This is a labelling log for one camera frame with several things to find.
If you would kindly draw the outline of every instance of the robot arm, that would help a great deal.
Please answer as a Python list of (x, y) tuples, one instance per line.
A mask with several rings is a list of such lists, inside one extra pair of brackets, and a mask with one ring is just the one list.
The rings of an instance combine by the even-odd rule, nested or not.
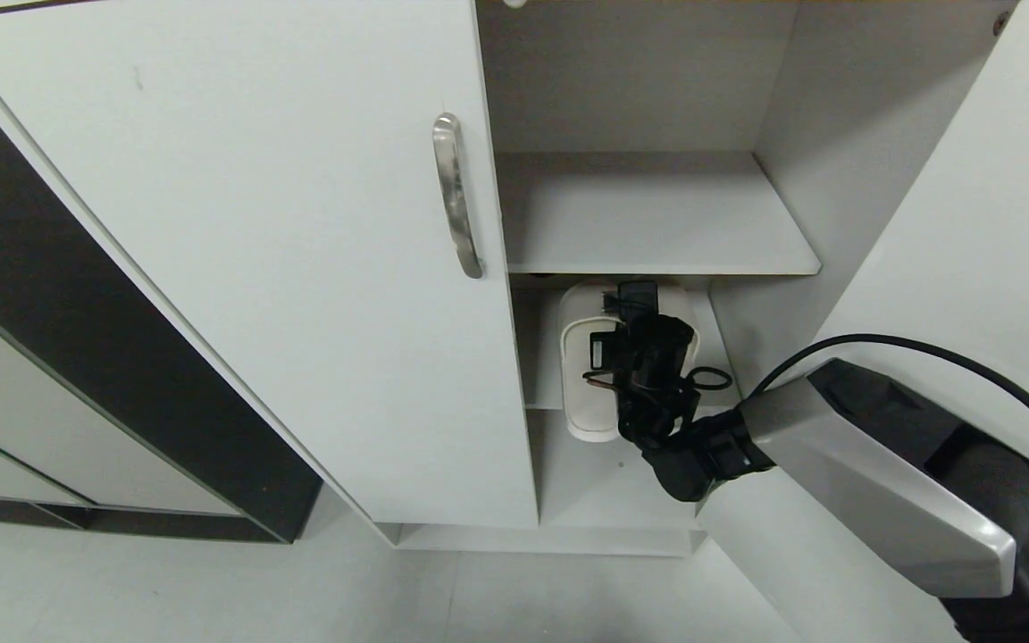
[[(683, 347), (670, 342), (685, 334), (679, 321), (630, 309), (617, 336), (596, 341), (613, 354), (612, 382), (599, 383), (615, 390), (620, 435), (640, 448), (670, 496), (699, 501), (718, 484), (780, 467), (887, 565), (939, 598), (965, 639), (1029, 642), (1026, 457), (888, 376), (842, 359), (765, 391), (801, 357), (835, 343), (927, 345), (885, 335), (821, 342), (740, 405), (694, 420), (699, 387), (681, 378)], [(1012, 392), (1029, 406), (1029, 394)]]

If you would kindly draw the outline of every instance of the white cabinet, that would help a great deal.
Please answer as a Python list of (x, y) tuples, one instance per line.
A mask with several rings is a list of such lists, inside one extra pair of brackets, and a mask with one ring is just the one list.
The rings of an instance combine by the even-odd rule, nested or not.
[(677, 281), (697, 365), (751, 386), (816, 333), (1013, 6), (51, 5), (0, 13), (0, 126), (396, 545), (682, 555), (699, 507), (561, 427), (559, 293)]
[(0, 450), (95, 504), (237, 513), (82, 402), (1, 336)]
[[(114, 259), (368, 516), (538, 524), (470, 4), (1, 13), (0, 98)], [(449, 236), (445, 111), (482, 280)]]

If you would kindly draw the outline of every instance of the white shelf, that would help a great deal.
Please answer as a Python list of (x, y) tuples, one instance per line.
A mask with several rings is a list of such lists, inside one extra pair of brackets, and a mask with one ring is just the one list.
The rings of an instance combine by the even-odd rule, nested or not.
[(442, 551), (519, 551), (595, 553), (604, 557), (688, 557), (703, 534), (679, 530), (469, 528), (457, 525), (404, 525), (399, 549)]
[(495, 155), (510, 273), (816, 274), (748, 152)]
[[(714, 307), (704, 290), (689, 290), (689, 303), (698, 317), (701, 347), (694, 366), (712, 366), (732, 373), (725, 343), (721, 340)], [(563, 290), (511, 290), (519, 369), (524, 403), (530, 409), (563, 409), (563, 367), (559, 347), (559, 301)], [(731, 408), (741, 399), (736, 387), (702, 391), (700, 413)]]

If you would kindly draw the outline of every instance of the metal door handle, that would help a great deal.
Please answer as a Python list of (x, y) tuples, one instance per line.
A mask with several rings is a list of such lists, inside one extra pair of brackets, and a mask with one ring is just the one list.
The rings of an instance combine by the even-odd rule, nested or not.
[(441, 113), (431, 131), (431, 139), (436, 147), (436, 171), (439, 187), (443, 193), (443, 208), (447, 211), (447, 225), (450, 240), (455, 243), (455, 254), (466, 276), (477, 280), (483, 277), (483, 264), (474, 249), (474, 238), (470, 236), (470, 219), (466, 216), (466, 194), (463, 192), (463, 173), (458, 166), (460, 128), (453, 113)]

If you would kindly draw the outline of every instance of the open cabinet door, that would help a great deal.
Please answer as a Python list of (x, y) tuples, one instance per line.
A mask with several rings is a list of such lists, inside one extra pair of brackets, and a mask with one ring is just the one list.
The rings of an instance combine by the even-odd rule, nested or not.
[[(466, 0), (46, 5), (0, 13), (0, 123), (371, 520), (528, 528), (480, 65)], [(432, 153), (445, 111), (476, 280)]]

